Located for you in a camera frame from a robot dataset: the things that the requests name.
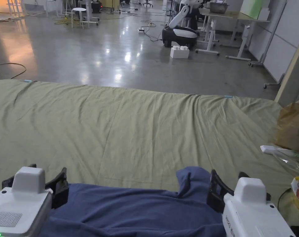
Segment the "office chair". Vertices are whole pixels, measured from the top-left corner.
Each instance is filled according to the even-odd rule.
[[[142,3],[142,5],[144,5],[144,4],[145,4],[146,6],[147,6],[147,5],[150,5],[150,6],[153,7],[153,4],[152,4],[152,3],[149,3],[149,0],[145,0],[145,2]]]

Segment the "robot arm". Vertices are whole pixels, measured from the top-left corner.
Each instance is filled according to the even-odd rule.
[[[169,23],[169,27],[171,29],[174,29],[179,24],[179,22],[181,22],[186,17],[188,13],[192,12],[193,6],[199,4],[200,2],[202,3],[203,0],[181,0],[179,8],[181,7],[181,5],[184,5],[184,7],[172,19],[172,21]]]

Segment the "paper bag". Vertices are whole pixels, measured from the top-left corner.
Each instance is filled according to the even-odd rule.
[[[299,102],[280,110],[277,122],[277,146],[299,152]]]

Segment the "plastic bag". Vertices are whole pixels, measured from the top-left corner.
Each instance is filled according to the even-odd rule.
[[[280,151],[275,151],[272,155],[276,157],[288,171],[290,171],[289,169],[293,170],[295,172],[292,173],[294,176],[299,175],[299,153],[294,153],[293,156],[287,156]]]
[[[274,143],[299,152],[299,102],[280,110],[277,128],[278,133]]]

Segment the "speaker grille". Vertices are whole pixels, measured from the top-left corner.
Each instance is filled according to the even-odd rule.
[[[21,216],[22,213],[0,212],[0,226],[15,227]]]

